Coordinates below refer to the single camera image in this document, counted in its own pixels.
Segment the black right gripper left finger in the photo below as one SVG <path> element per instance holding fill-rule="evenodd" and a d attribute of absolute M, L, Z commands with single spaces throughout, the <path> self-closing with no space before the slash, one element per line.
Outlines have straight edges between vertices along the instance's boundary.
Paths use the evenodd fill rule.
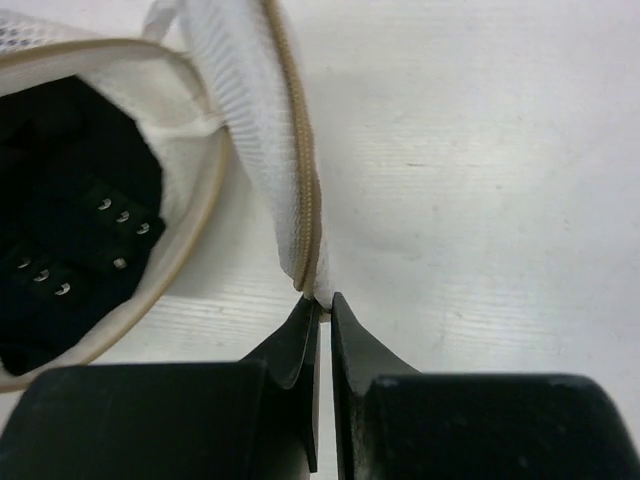
<path fill-rule="evenodd" d="M 319 304 L 237 361 L 57 368 L 1 436 L 5 479 L 307 479 L 318 468 Z"/>

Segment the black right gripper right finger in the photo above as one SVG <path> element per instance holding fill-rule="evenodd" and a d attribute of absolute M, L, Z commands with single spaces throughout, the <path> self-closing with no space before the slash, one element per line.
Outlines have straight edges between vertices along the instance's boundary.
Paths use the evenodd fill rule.
<path fill-rule="evenodd" d="M 635 479 L 639 455 L 610 397 L 559 373 L 422 373 L 331 310 L 342 479 Z"/>

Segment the black bra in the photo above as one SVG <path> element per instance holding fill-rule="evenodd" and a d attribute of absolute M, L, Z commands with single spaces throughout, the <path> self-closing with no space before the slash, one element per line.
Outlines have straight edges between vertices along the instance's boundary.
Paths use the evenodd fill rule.
<path fill-rule="evenodd" d="M 1 100 L 1 364 L 27 374 L 137 289 L 165 230 L 134 121 L 77 77 Z"/>

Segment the white mesh laundry bag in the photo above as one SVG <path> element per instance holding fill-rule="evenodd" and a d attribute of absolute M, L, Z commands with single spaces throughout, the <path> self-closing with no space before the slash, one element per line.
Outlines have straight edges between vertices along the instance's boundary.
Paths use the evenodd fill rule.
<path fill-rule="evenodd" d="M 51 362 L 21 376 L 1 364 L 3 391 L 95 360 L 147 313 L 197 242 L 232 157 L 268 202 L 294 288 L 327 296 L 313 129 L 277 2 L 155 1 L 129 37 L 2 10 L 1 100 L 73 76 L 134 121 L 162 169 L 166 227 L 133 296 Z"/>

